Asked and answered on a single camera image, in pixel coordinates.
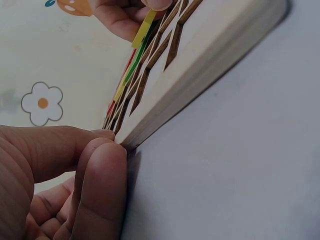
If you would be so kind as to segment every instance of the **yellow sticky tab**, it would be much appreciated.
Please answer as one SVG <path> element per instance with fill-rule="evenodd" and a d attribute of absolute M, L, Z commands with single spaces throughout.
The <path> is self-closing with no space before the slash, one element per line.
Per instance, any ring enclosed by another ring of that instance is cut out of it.
<path fill-rule="evenodd" d="M 156 15 L 157 15 L 157 11 L 150 9 L 150 11 L 146 15 L 143 23 L 141 24 L 138 33 L 136 34 L 136 36 L 132 42 L 131 46 L 134 49 L 137 49 L 141 46 L 142 42 L 144 41 L 144 38 L 148 34 L 148 31 L 149 31 L 151 24 L 153 23 Z"/>
<path fill-rule="evenodd" d="M 117 102 L 119 100 L 119 98 L 120 98 L 121 94 L 123 93 L 124 89 L 125 89 L 125 86 L 123 84 L 121 84 L 121 86 L 119 86 L 118 91 L 115 94 L 115 97 L 114 97 L 114 101 L 115 102 Z"/>

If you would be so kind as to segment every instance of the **fingernail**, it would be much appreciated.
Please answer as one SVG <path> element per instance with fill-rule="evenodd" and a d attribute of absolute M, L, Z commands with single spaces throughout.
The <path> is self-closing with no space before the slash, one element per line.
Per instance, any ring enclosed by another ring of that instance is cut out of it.
<path fill-rule="evenodd" d="M 163 11 L 171 6 L 173 0 L 142 0 L 142 2 L 155 11 Z"/>

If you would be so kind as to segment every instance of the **white table surface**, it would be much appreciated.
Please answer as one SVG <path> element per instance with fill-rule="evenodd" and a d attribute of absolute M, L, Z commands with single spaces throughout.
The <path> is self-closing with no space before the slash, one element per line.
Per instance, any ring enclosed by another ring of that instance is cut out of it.
<path fill-rule="evenodd" d="M 320 239 L 320 1 L 129 159 L 123 240 Z"/>

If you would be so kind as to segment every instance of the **green sticky tab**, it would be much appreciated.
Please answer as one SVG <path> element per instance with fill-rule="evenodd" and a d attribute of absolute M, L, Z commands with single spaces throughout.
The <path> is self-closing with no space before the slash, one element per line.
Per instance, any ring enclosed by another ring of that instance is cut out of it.
<path fill-rule="evenodd" d="M 135 55 L 134 55 L 134 59 L 130 65 L 130 69 L 129 71 L 127 72 L 125 78 L 124 78 L 124 81 L 123 81 L 123 85 L 125 86 L 127 84 L 127 82 L 129 81 L 130 77 L 132 76 L 132 74 L 134 73 L 135 69 L 137 68 L 138 66 L 138 63 L 143 55 L 143 53 L 145 52 L 146 50 L 146 46 L 147 46 L 147 43 L 148 43 L 148 40 L 149 40 L 149 37 L 152 33 L 152 30 L 155 28 L 155 26 L 157 25 L 156 22 L 152 23 L 147 35 L 145 36 L 145 38 L 143 39 L 143 43 L 141 44 L 141 46 L 138 48 L 138 50 L 136 51 Z"/>

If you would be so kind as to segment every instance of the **sticky note tab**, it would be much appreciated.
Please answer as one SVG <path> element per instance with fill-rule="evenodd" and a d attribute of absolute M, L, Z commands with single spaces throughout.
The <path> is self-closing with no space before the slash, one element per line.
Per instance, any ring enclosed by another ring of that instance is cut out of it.
<path fill-rule="evenodd" d="M 124 85 L 127 84 L 127 82 L 129 81 L 131 75 L 134 73 L 135 69 L 137 68 L 138 63 L 140 62 L 140 59 L 141 59 L 143 53 L 144 53 L 145 50 L 146 50 L 147 43 L 148 43 L 149 37 L 150 37 L 150 35 L 151 35 L 151 32 L 152 32 L 152 30 L 154 29 L 154 27 L 155 27 L 156 25 L 157 25 L 156 22 L 153 22 L 153 23 L 151 24 L 151 27 L 149 28 L 149 31 L 148 31 L 147 35 L 145 36 L 142 45 L 141 45 L 141 46 L 139 47 L 139 49 L 136 51 L 136 54 L 135 54 L 135 56 L 134 56 L 133 63 L 130 65 L 129 70 L 128 70 L 127 74 L 125 75 Z"/>
<path fill-rule="evenodd" d="M 112 101 L 111 105 L 109 106 L 108 112 L 106 113 L 106 116 L 109 117 L 109 115 L 112 112 L 112 109 L 114 109 L 115 101 Z"/>
<path fill-rule="evenodd" d="M 157 12 L 150 9 L 150 11 L 148 12 L 148 14 L 146 15 L 145 19 L 143 20 L 139 31 L 137 32 L 133 42 L 132 42 L 132 47 L 137 49 L 141 46 L 141 44 L 143 43 L 146 35 L 149 32 L 149 29 L 155 19 L 157 15 Z"/>
<path fill-rule="evenodd" d="M 115 103 L 118 102 L 118 100 L 119 100 L 121 94 L 123 93 L 124 89 L 125 89 L 125 86 L 123 84 L 121 84 L 121 86 L 118 88 L 118 91 L 116 92 L 115 97 L 114 97 L 114 102 Z"/>

